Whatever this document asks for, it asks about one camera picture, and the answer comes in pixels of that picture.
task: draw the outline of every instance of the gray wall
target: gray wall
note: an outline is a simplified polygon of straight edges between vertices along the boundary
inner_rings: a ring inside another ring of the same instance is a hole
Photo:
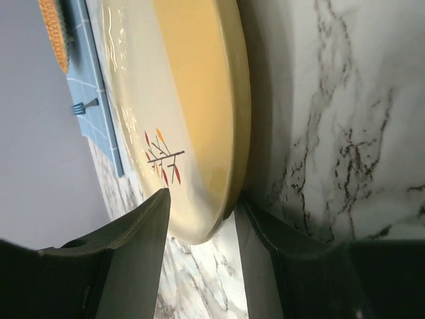
[[[1,6],[0,238],[57,247],[109,218],[38,1]]]

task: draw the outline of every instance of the tree motif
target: tree motif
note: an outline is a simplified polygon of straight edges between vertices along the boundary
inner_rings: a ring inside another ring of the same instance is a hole
[[[155,141],[149,139],[146,131],[145,139],[148,146],[148,152],[145,154],[147,162],[152,164],[152,170],[156,172],[158,177],[164,180],[167,187],[170,182],[167,176],[167,170],[169,174],[171,171],[171,183],[174,183],[174,178],[176,178],[179,185],[181,185],[180,171],[175,162],[177,156],[185,153],[185,151],[171,153],[159,128],[156,129]]]

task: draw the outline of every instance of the plate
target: plate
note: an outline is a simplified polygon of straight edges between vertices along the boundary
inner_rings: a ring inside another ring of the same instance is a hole
[[[104,0],[111,91],[145,195],[171,193],[169,232],[209,240],[248,161],[248,59],[235,0]]]

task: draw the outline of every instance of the blue placemat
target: blue placemat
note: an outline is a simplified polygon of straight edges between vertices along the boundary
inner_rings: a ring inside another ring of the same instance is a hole
[[[84,115],[78,115],[82,135],[105,153],[114,164],[117,177],[121,177],[123,167],[85,0],[67,0],[63,5],[70,36],[74,37],[70,43],[66,75],[72,100],[74,104],[86,104],[95,98],[99,100],[98,106],[87,108]]]

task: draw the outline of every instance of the marble countertop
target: marble countertop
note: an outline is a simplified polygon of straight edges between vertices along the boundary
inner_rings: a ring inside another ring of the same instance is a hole
[[[103,64],[101,0],[87,4]],[[238,5],[252,86],[246,190],[328,243],[425,238],[423,0]],[[143,193],[127,159],[116,179],[90,147],[115,219]],[[155,317],[248,317],[233,218],[203,245],[167,238]]]

